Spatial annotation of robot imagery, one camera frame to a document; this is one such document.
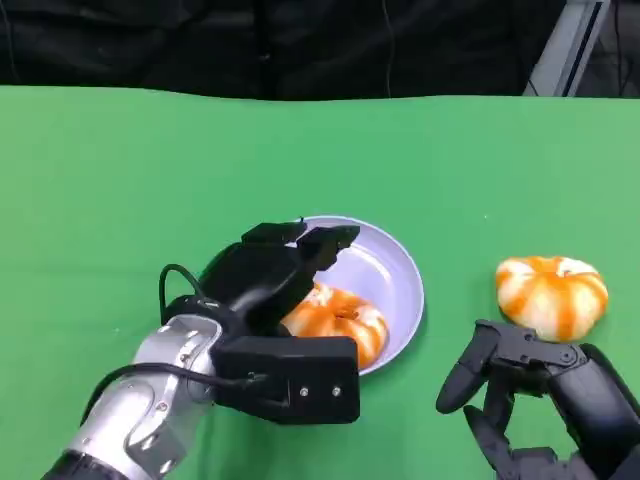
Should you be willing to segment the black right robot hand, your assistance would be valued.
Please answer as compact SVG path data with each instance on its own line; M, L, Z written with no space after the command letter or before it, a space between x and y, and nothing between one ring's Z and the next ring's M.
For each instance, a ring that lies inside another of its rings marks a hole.
M514 449L506 436L515 397L548 396L576 452ZM462 410L499 479L636 479L639 404L594 345L552 343L535 330L478 320L436 401L441 414Z

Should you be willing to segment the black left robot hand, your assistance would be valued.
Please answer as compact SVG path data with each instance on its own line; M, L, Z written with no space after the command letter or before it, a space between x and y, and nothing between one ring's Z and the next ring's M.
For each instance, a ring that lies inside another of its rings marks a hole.
M284 336L282 320L311 292L315 275L334 265L359 233L355 225L260 223L209 262L199 277L201 290L234 313L240 332Z

